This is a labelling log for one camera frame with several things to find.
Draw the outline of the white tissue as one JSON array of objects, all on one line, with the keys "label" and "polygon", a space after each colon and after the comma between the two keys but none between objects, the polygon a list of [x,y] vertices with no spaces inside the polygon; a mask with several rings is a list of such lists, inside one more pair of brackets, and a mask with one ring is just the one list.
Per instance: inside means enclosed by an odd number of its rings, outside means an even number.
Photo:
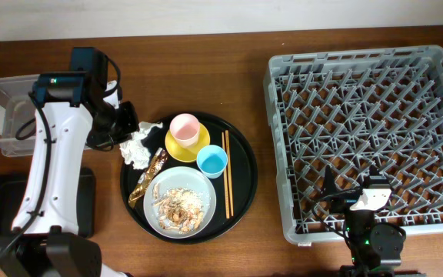
[{"label": "white tissue", "polygon": [[122,157],[126,165],[132,165],[133,169],[146,169],[152,154],[142,141],[150,136],[153,129],[162,129],[163,124],[140,122],[138,131],[132,133],[132,138],[119,145]]}]

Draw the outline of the light blue plastic cup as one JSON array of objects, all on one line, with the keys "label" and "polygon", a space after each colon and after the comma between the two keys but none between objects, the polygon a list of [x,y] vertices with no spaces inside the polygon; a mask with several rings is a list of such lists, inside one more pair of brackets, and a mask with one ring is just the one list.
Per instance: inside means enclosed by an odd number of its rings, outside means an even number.
[{"label": "light blue plastic cup", "polygon": [[207,145],[197,154],[197,166],[209,179],[218,178],[228,164],[226,151],[218,145]]}]

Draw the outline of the yellow small plate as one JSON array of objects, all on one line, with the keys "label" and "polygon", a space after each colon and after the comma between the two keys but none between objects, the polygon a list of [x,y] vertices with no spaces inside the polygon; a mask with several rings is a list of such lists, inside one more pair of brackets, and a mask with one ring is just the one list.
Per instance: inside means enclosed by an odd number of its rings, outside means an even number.
[{"label": "yellow small plate", "polygon": [[165,148],[168,154],[177,161],[186,163],[195,162],[200,150],[209,145],[210,142],[211,138],[209,132],[202,123],[200,124],[198,142],[189,148],[182,148],[174,139],[170,131],[167,131],[165,136]]}]

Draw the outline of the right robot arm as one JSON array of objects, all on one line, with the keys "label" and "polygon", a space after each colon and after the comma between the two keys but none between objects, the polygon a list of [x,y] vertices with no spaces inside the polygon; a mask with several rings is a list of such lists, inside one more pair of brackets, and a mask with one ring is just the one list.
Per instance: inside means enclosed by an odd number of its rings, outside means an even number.
[{"label": "right robot arm", "polygon": [[406,231],[388,222],[376,222],[375,213],[386,206],[392,189],[389,181],[373,165],[355,189],[340,191],[331,167],[325,168],[321,200],[331,205],[329,212],[343,215],[340,234],[351,252],[351,265],[343,265],[340,276],[393,276],[401,264]]}]

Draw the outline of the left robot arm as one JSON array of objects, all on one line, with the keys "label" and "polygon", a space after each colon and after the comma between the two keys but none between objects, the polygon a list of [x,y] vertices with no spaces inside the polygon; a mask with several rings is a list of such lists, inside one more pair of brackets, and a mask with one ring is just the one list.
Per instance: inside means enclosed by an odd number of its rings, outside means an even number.
[{"label": "left robot arm", "polygon": [[99,245],[78,234],[78,182],[85,147],[106,152],[138,131],[115,66],[93,47],[72,49],[66,72],[42,73],[28,96],[35,107],[35,147],[12,237],[0,237],[0,269],[8,276],[118,276]]}]

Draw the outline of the pink plastic cup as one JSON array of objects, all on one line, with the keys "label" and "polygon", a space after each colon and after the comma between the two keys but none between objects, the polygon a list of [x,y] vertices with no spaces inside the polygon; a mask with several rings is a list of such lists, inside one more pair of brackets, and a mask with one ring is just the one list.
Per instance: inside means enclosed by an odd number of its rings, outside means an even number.
[{"label": "pink plastic cup", "polygon": [[169,126],[169,131],[175,141],[183,148],[189,148],[198,142],[200,122],[192,114],[176,115]]}]

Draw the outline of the gold brown snack wrapper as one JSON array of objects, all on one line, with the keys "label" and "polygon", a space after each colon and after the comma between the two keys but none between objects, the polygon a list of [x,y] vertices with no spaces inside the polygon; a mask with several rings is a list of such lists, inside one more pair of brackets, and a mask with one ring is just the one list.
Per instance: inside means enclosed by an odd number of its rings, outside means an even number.
[{"label": "gold brown snack wrapper", "polygon": [[161,171],[163,165],[168,160],[168,153],[159,148],[148,168],[140,176],[137,185],[128,197],[128,206],[133,209],[137,201],[146,193],[152,179]]}]

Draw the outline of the wooden chopstick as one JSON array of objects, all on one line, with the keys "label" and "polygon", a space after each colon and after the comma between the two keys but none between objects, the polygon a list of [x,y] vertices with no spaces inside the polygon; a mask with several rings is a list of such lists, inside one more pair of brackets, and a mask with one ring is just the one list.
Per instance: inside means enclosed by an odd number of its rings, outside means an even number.
[{"label": "wooden chopstick", "polygon": [[228,196],[229,196],[229,207],[230,207],[230,216],[234,216],[234,201],[233,201],[233,185],[232,185],[232,176],[231,176],[231,149],[230,149],[230,136],[229,131],[225,130],[225,147],[226,153],[228,156],[228,164],[227,164],[227,173],[228,173]]},{"label": "wooden chopstick", "polygon": [[[225,132],[221,133],[221,145],[224,154],[226,155],[226,147],[225,147]],[[224,167],[223,171],[223,181],[224,181],[224,190],[225,190],[225,217],[226,219],[230,219],[230,207],[229,207],[229,195],[228,195],[228,176],[227,169]]]}]

